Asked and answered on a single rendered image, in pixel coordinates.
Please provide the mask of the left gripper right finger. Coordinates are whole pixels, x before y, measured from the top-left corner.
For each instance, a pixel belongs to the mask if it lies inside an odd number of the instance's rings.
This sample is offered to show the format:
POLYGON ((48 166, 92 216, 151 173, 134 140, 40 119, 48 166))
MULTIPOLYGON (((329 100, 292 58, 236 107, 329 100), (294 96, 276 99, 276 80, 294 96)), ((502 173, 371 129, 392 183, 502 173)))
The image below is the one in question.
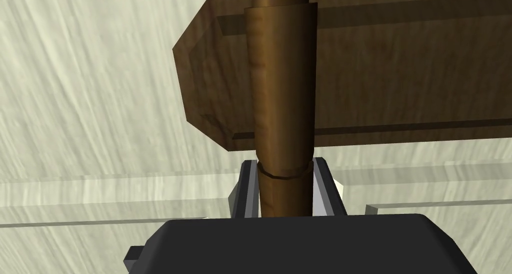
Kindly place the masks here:
POLYGON ((313 216, 347 215, 335 180, 327 162, 322 157, 313 159, 313 216))

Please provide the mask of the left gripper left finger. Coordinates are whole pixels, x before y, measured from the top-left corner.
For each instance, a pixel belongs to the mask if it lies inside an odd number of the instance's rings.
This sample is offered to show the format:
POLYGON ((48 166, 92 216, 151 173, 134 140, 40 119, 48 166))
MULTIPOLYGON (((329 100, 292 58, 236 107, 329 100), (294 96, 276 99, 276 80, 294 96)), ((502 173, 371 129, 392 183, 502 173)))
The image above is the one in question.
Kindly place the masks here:
POLYGON ((258 162, 244 160, 238 181, 228 197, 231 218, 260 216, 258 162))

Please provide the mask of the brown wooden handle bar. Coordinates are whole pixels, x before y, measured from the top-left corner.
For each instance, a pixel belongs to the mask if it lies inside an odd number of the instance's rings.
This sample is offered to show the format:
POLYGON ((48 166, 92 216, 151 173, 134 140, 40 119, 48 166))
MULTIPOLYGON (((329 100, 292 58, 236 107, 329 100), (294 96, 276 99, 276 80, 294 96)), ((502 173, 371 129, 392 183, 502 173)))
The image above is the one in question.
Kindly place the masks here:
POLYGON ((310 216, 318 5, 251 0, 244 17, 261 214, 310 216))

